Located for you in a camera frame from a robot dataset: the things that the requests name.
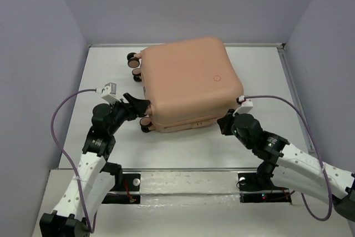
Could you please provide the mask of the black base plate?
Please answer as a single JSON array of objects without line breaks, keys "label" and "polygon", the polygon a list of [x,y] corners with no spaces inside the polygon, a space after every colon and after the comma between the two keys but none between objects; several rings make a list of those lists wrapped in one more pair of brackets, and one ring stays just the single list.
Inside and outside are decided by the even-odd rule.
[{"label": "black base plate", "polygon": [[140,204],[140,180],[139,173],[124,173],[121,183],[115,183],[102,204]]},{"label": "black base plate", "polygon": [[292,203],[288,188],[264,183],[257,177],[256,172],[238,173],[236,187],[240,192],[242,204]]}]

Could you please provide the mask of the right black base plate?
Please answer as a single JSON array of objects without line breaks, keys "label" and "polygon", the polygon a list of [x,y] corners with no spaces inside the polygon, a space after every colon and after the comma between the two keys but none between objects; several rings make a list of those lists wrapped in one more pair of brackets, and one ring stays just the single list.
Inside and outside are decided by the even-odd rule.
[{"label": "right black base plate", "polygon": [[238,173],[236,187],[240,192],[242,204],[292,203],[288,188],[264,183],[257,177],[256,172]]}]

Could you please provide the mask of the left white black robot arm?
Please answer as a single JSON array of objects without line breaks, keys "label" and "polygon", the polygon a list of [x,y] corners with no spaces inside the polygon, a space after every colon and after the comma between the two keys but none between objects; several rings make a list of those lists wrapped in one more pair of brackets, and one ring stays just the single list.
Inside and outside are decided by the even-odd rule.
[{"label": "left white black robot arm", "polygon": [[124,122],[143,118],[150,101],[129,93],[118,99],[102,92],[105,103],[93,108],[91,127],[76,164],[66,151],[63,155],[74,175],[58,204],[39,221],[42,236],[89,236],[95,231],[97,211],[111,190],[123,183],[122,167],[108,161],[115,146],[114,134]]}]

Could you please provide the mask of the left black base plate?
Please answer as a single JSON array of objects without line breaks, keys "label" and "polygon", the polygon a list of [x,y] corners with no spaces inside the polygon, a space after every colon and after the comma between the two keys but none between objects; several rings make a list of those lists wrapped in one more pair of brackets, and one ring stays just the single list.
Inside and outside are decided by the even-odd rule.
[{"label": "left black base plate", "polygon": [[115,183],[102,204],[140,204],[140,180],[139,173],[124,173],[121,183]]}]

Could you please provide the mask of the pink hard-shell suitcase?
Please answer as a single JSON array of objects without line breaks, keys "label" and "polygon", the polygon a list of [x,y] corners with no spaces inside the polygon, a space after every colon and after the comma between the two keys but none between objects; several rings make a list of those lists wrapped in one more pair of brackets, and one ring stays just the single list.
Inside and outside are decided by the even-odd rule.
[{"label": "pink hard-shell suitcase", "polygon": [[244,87],[216,37],[150,46],[127,56],[136,82],[150,101],[140,120],[145,133],[177,132],[216,123],[236,109]]}]

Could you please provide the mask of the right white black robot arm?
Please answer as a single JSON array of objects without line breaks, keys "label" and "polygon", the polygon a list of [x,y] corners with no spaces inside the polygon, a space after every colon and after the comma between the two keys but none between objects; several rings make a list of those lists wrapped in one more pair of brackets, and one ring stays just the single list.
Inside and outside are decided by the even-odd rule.
[{"label": "right white black robot arm", "polygon": [[230,109],[218,119],[221,134],[235,136],[262,160],[255,175],[261,188],[289,188],[331,204],[335,212],[354,220],[354,173],[304,153],[287,139],[268,131],[251,114]]}]

